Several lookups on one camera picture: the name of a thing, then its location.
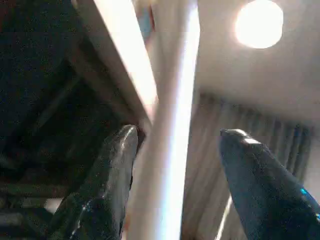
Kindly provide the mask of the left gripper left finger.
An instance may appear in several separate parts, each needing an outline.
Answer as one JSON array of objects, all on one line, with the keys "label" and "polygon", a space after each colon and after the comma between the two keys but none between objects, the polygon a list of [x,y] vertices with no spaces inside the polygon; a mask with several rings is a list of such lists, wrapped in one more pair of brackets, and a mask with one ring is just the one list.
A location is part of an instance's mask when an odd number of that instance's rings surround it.
[{"label": "left gripper left finger", "polygon": [[82,183],[59,205],[50,240],[120,240],[138,146],[134,125],[109,135]]}]

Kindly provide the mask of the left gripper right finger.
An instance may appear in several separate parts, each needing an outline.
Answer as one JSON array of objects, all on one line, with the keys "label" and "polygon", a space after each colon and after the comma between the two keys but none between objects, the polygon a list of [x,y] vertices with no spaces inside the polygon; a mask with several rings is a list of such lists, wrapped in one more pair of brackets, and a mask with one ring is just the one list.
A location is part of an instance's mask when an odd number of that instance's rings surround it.
[{"label": "left gripper right finger", "polygon": [[247,239],[320,238],[320,205],[265,144],[241,129],[221,129],[219,152]]}]

